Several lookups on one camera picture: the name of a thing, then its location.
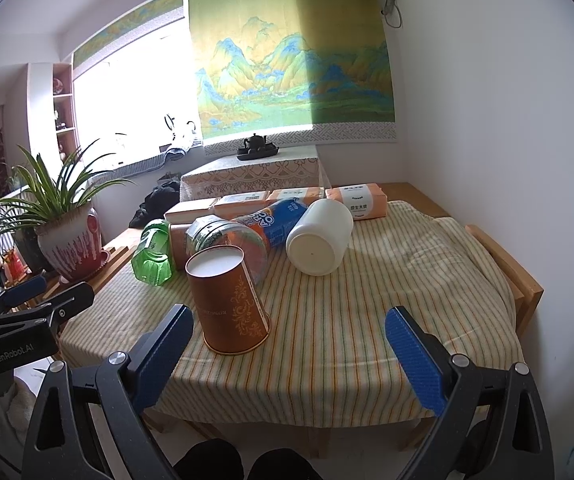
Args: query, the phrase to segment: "plant pot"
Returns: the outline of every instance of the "plant pot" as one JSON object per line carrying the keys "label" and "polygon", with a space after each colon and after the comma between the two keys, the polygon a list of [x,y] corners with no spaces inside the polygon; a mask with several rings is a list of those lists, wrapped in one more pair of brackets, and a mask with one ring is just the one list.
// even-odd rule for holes
{"label": "plant pot", "polygon": [[33,227],[23,227],[12,234],[12,238],[18,247],[20,256],[31,269],[33,274],[40,274],[42,270],[51,272],[53,267],[47,261],[38,246],[38,237]]}
{"label": "plant pot", "polygon": [[100,222],[91,202],[35,230],[42,254],[69,282],[84,280],[102,267]]}

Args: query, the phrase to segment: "black cloth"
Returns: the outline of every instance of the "black cloth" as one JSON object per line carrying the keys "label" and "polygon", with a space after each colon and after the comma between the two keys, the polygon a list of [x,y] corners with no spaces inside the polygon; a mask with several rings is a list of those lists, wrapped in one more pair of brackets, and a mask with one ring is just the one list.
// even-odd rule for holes
{"label": "black cloth", "polygon": [[[196,444],[174,470],[181,480],[243,480],[245,472],[236,448],[221,439]],[[247,480],[322,480],[292,449],[274,449],[254,463]]]}
{"label": "black cloth", "polygon": [[164,218],[165,213],[178,202],[180,202],[180,181],[170,180],[156,186],[145,197],[145,202],[140,204],[136,214],[129,222],[129,227],[142,229],[152,220]]}

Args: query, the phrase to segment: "mountain painting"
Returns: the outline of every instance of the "mountain painting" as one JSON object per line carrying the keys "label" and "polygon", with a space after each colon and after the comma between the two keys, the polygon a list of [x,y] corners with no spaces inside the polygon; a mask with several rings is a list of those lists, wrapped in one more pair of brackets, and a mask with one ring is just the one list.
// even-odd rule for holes
{"label": "mountain painting", "polygon": [[189,0],[203,137],[394,121],[378,0]]}

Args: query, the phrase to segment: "pot saucer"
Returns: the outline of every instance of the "pot saucer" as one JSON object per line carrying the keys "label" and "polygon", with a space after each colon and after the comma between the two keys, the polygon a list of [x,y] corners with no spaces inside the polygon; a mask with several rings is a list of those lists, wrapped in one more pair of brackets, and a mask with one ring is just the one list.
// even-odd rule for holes
{"label": "pot saucer", "polygon": [[73,285],[74,283],[87,282],[87,281],[91,280],[91,278],[93,278],[96,274],[98,274],[98,272],[100,272],[102,270],[102,268],[104,266],[106,266],[106,264],[112,258],[111,253],[105,249],[103,249],[100,252],[100,254],[101,254],[101,256],[100,256],[100,258],[101,258],[100,267],[98,267],[96,270],[94,270],[94,272],[92,272],[88,276],[85,276],[84,278],[81,278],[80,280],[76,280],[75,282],[70,282],[67,278],[65,278],[64,276],[61,276],[60,282],[62,283],[62,285]]}

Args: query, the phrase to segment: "striped cloth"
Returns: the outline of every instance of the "striped cloth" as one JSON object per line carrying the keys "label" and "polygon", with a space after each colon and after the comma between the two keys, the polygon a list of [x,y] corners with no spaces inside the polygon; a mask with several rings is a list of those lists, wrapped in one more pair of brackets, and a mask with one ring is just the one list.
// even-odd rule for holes
{"label": "striped cloth", "polygon": [[[512,294],[484,248],[451,218],[432,219],[405,202],[387,218],[354,224],[341,267],[314,278],[270,255],[259,297],[271,319],[267,341],[240,356],[216,355],[193,337],[157,410],[199,422],[369,426],[429,416],[385,341],[385,313],[404,305],[449,352],[478,365],[522,360]],[[185,276],[160,287],[126,266],[71,320],[62,351],[90,365],[127,350],[174,303],[193,306]]]}

